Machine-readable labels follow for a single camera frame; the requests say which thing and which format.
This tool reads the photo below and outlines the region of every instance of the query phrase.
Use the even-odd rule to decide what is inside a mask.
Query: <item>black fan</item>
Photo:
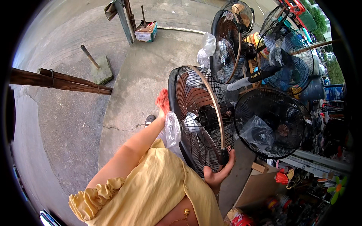
[[[288,13],[289,9],[282,4],[273,9],[265,18],[264,23],[260,28],[259,35],[263,36],[270,28],[282,26],[288,17]]]
[[[244,2],[233,1],[216,13],[211,26],[211,34],[216,37],[216,50],[210,57],[211,74],[216,82],[231,83],[243,76],[241,69],[250,49],[244,39],[253,26],[254,10]]]
[[[310,83],[314,63],[312,51],[295,30],[270,28],[258,43],[258,71],[247,73],[249,82],[268,82],[290,95],[302,92]]]
[[[304,150],[310,149],[312,147],[312,140],[313,140],[313,119],[311,114],[309,113],[308,109],[305,107],[304,104],[299,102],[298,100],[294,99],[295,104],[299,107],[304,121],[305,121],[305,129],[304,129],[304,137],[302,140],[302,143],[300,144],[301,147],[303,147]]]
[[[233,105],[210,73],[189,65],[172,70],[168,98],[180,122],[185,161],[202,178],[204,166],[217,172],[233,147]]]
[[[237,134],[263,158],[281,159],[293,153],[304,138],[305,125],[295,100],[275,89],[253,89],[235,106]]]

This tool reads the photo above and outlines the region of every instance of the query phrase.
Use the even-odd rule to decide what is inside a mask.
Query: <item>gray shoe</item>
[[[151,122],[153,122],[156,119],[156,116],[154,115],[149,115],[146,118],[146,121],[144,121],[144,127],[146,128],[147,126],[149,126],[151,124]]]

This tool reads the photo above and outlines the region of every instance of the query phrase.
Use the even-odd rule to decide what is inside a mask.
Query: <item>ruffled sleeve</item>
[[[87,188],[76,195],[69,196],[69,206],[79,220],[92,220],[106,202],[122,187],[125,179],[111,178],[106,184],[97,184],[96,188]]]

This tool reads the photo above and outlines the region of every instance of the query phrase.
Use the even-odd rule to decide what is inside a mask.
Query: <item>red bag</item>
[[[288,184],[288,177],[287,175],[284,174],[284,169],[281,169],[277,175],[275,176],[275,180],[277,181],[277,183],[282,183],[282,184]]]

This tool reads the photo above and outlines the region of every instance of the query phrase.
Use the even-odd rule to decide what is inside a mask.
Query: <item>fan grille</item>
[[[275,9],[273,9],[266,17],[263,25],[261,26],[259,32],[260,36],[263,36],[264,33],[270,28],[283,25],[284,21],[287,19],[288,13],[289,9],[283,9],[283,5],[279,5]]]
[[[235,128],[240,131],[254,115],[272,128],[274,143],[265,150],[241,140],[256,154],[269,159],[280,159],[299,148],[304,137],[303,115],[292,98],[274,89],[257,88],[243,95],[235,106]]]
[[[271,46],[280,47],[291,59],[275,75],[264,80],[290,95],[301,93],[309,85],[314,69],[313,55],[305,39],[295,30],[279,26],[266,31],[257,48],[264,45],[265,48],[257,54],[259,69],[270,65]]]
[[[296,105],[299,107],[304,121],[305,121],[305,129],[304,129],[304,136],[303,136],[303,140],[302,143],[300,144],[300,147],[311,147],[311,140],[313,139],[313,120],[312,120],[312,116],[309,113],[308,109],[305,107],[304,104],[302,104],[301,102],[299,102],[298,100],[294,99]]]
[[[210,57],[211,74],[216,82],[233,83],[243,77],[242,68],[247,51],[244,40],[252,31],[254,21],[250,7],[241,1],[228,3],[216,13],[211,26],[211,34],[216,37],[216,50]],[[240,41],[242,45],[237,60]]]
[[[233,106],[225,101],[219,84],[210,73],[196,67],[210,84],[220,106],[226,147],[233,147]],[[218,118],[211,96],[199,75],[182,66],[169,77],[169,101],[180,123],[182,141],[180,148],[187,164],[203,177],[203,167],[217,172],[221,158],[221,136]]]

